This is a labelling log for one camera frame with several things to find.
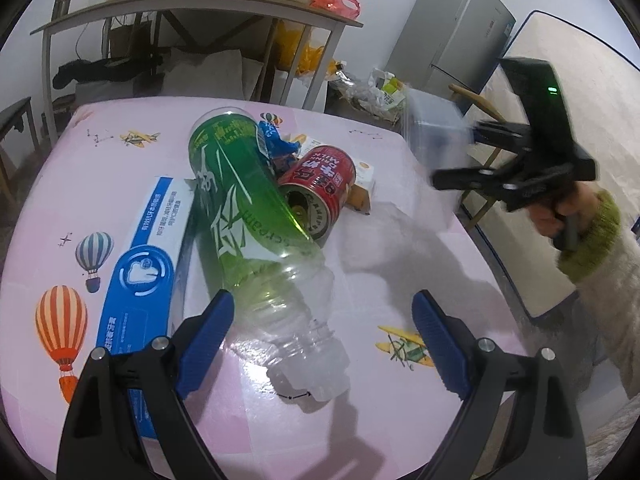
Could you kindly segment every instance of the blue and white box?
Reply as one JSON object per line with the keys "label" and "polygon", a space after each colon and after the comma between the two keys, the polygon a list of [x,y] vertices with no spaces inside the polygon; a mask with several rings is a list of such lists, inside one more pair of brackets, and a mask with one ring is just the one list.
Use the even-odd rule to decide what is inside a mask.
{"label": "blue and white box", "polygon": [[[159,177],[136,218],[107,290],[96,346],[111,354],[135,352],[159,335],[173,335],[184,313],[194,225],[196,181]],[[141,436],[155,437],[142,392],[131,390]]]}

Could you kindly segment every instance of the black cloth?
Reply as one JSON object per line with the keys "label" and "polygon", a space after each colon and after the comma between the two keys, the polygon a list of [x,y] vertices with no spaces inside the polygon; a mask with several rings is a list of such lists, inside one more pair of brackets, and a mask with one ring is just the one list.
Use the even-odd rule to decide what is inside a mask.
{"label": "black cloth", "polygon": [[62,65],[53,77],[53,88],[62,90],[74,79],[79,83],[93,81],[129,81],[138,74],[151,70],[162,61],[161,57],[131,58],[117,57],[85,61],[76,59]]}

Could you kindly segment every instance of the yellow plastic bag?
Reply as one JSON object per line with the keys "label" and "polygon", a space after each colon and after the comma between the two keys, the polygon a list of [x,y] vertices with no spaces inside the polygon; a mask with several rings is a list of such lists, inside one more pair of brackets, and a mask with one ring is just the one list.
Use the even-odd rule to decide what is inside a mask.
{"label": "yellow plastic bag", "polygon": [[[288,72],[291,69],[293,58],[296,55],[300,38],[302,37],[303,26],[298,23],[279,21],[276,28],[276,36],[274,41],[278,46],[278,70],[285,70]],[[312,47],[309,45],[309,41],[306,42],[296,75],[303,75],[307,72],[314,72],[318,68],[320,58],[322,57],[322,51],[324,46]],[[332,59],[327,69],[328,73],[335,73],[336,63]]]}

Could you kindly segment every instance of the plastic bag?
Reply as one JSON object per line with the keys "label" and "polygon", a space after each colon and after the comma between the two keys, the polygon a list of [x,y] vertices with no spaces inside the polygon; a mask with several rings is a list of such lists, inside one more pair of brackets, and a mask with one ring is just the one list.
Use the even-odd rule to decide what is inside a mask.
{"label": "plastic bag", "polygon": [[335,12],[350,20],[355,20],[360,15],[360,3],[358,0],[313,0],[311,7]]}
{"label": "plastic bag", "polygon": [[[276,37],[274,39],[279,51],[278,62],[276,64],[278,70],[285,70],[288,72],[291,68],[293,58],[295,57],[296,50],[298,49],[298,44],[300,43],[300,38],[302,37],[302,30],[302,25],[298,23],[278,22]],[[309,45],[309,42],[307,42],[304,50],[302,51],[296,75],[299,76],[307,72],[315,71],[320,63],[323,51],[324,46],[312,47]],[[333,73],[335,70],[335,61],[332,60],[327,72]]]}
{"label": "plastic bag", "polygon": [[377,68],[371,71],[368,81],[362,81],[338,65],[330,77],[329,85],[337,89],[356,110],[395,124],[404,109],[406,97],[404,85],[391,72]]}

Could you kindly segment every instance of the white sweater sleeve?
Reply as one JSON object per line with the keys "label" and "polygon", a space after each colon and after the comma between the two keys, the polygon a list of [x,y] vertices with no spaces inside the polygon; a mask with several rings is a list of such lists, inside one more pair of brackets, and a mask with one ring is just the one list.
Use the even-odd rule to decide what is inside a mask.
{"label": "white sweater sleeve", "polygon": [[577,288],[620,369],[627,396],[635,396],[640,392],[640,246],[631,231],[620,230],[605,259]]}

